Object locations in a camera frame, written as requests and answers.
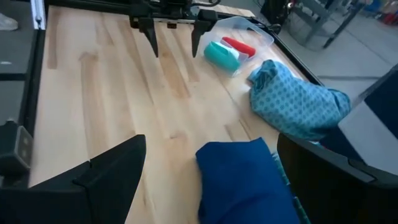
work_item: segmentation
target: wooden tabletop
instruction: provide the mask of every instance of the wooden tabletop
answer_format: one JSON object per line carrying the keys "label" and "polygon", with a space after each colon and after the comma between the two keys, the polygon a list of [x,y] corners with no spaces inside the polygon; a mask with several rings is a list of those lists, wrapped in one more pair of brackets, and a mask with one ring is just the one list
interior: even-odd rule
{"label": "wooden tabletop", "polygon": [[[126,223],[197,223],[195,152],[204,143],[263,137],[275,150],[278,132],[250,109],[250,71],[228,78],[192,58],[191,30],[156,24],[155,58],[127,16],[50,7],[30,186],[145,134],[146,163]],[[299,75],[275,45],[250,69],[269,58]]]}

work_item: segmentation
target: dark blue cloth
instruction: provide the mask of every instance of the dark blue cloth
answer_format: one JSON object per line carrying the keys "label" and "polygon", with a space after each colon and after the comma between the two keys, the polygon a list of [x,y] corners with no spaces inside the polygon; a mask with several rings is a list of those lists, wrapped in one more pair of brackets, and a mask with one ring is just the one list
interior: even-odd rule
{"label": "dark blue cloth", "polygon": [[267,144],[209,142],[196,154],[202,174],[202,224],[299,223],[292,195]]}

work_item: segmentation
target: white shoe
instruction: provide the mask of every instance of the white shoe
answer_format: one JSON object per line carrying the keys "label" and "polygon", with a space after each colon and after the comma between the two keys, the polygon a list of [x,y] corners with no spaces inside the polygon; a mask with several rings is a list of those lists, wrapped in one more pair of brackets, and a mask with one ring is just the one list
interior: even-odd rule
{"label": "white shoe", "polygon": [[0,30],[11,31],[16,29],[18,29],[18,22],[0,13]]}

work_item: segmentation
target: blue fabric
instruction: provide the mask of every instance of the blue fabric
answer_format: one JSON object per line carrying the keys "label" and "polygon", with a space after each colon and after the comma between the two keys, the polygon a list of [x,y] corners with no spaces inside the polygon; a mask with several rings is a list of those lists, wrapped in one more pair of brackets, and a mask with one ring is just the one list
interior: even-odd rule
{"label": "blue fabric", "polygon": [[295,78],[280,62],[266,60],[248,79],[252,110],[298,138],[321,139],[351,110],[346,94]]}
{"label": "blue fabric", "polygon": [[300,223],[292,194],[261,138],[209,142],[196,156],[202,175],[201,224]]}

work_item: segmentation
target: folded cloth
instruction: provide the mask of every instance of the folded cloth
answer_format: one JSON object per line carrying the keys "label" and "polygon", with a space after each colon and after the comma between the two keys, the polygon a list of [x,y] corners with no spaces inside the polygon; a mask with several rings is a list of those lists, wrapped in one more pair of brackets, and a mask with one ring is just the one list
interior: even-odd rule
{"label": "folded cloth", "polygon": [[280,62],[266,60],[248,78],[252,110],[280,132],[319,140],[350,111],[338,90],[295,78]]}
{"label": "folded cloth", "polygon": [[292,194],[261,139],[209,142],[197,153],[202,224],[300,223]]}

